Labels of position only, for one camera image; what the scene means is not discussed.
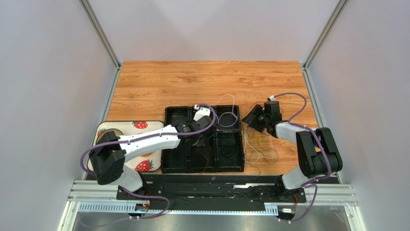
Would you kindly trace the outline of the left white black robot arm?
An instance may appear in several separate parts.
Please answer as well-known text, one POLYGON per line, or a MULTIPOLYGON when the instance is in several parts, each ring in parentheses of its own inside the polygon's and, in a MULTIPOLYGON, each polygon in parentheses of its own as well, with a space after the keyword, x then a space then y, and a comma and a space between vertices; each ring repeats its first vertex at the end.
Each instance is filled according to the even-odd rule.
POLYGON ((198 146, 215 128, 215 119, 204 115, 137 135, 117 136, 109 131, 86 154, 99 185, 118 185, 135 192, 143 187, 143 180, 140 173, 126 166, 128 161, 181 145, 198 146))

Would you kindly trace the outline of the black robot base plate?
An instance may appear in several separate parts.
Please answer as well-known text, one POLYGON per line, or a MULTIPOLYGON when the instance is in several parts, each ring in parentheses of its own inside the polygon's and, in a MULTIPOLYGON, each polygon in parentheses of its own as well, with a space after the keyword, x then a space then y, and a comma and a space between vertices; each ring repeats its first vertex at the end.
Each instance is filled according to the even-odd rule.
POLYGON ((136 193, 163 196, 169 210, 263 211, 266 203, 293 206, 307 201, 303 189, 286 190, 276 175, 143 174, 136 193))

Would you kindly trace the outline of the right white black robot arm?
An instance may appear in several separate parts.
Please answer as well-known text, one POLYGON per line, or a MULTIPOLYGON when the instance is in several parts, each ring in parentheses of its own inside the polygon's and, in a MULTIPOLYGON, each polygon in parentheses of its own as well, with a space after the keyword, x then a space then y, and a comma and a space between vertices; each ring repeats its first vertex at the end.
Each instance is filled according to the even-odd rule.
POLYGON ((243 119, 258 132, 296 144, 298 166, 279 177, 286 190, 302 188, 342 170, 343 161, 329 128, 309 128, 282 118, 280 103, 266 101, 256 105, 243 119))

